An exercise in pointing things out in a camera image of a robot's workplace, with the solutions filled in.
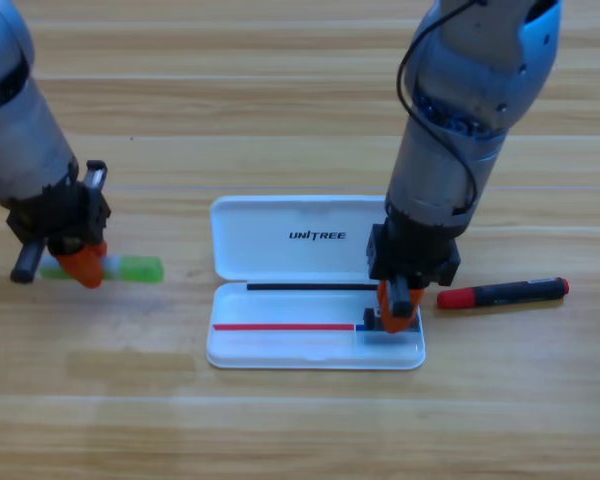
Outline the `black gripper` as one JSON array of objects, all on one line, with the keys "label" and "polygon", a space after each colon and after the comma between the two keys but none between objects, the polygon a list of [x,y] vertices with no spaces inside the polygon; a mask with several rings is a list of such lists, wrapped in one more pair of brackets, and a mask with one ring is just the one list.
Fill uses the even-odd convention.
[{"label": "black gripper", "polygon": [[386,218],[371,228],[367,243],[369,277],[377,289],[381,328],[399,333],[414,324],[430,284],[448,286],[460,265],[459,227],[426,225],[385,206]]},{"label": "black gripper", "polygon": [[102,258],[108,246],[104,229],[111,215],[102,189],[106,163],[90,160],[83,180],[78,164],[55,185],[42,188],[29,199],[7,201],[7,224],[22,243],[10,279],[29,284],[39,270],[42,255],[49,252],[63,271],[86,288],[99,287],[104,278]]}]

